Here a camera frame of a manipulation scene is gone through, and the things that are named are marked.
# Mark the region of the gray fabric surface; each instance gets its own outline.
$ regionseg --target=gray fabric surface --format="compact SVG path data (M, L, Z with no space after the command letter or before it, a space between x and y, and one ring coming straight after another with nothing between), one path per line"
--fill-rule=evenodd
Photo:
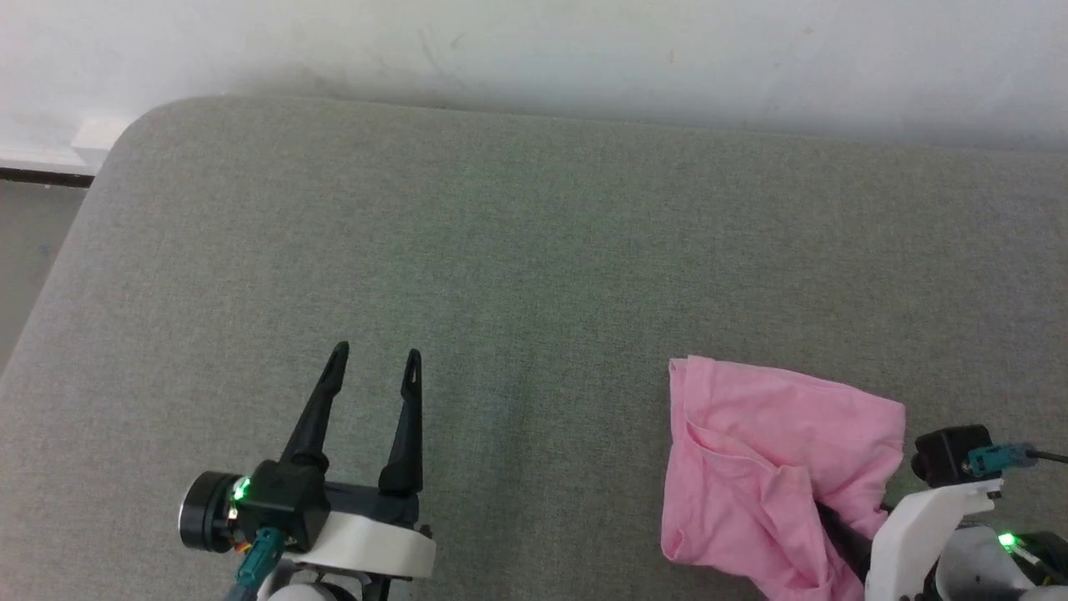
M784 367L1068 450L1068 161L309 99L123 136L0 382L0 598L214 599L206 469L278 454L333 344L373 483L423 351L422 599L753 599L659 551L668 360ZM902 471L892 496L920 487ZM1068 529L1065 476L995 523Z
M83 197L84 188L0 180L0 375Z

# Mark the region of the pink towel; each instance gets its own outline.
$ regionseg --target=pink towel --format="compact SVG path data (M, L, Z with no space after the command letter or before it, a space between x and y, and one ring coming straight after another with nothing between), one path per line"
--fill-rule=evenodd
M664 556L748 576L773 600L863 599L814 500L875 536L905 408L781 369L689 358L670 371Z

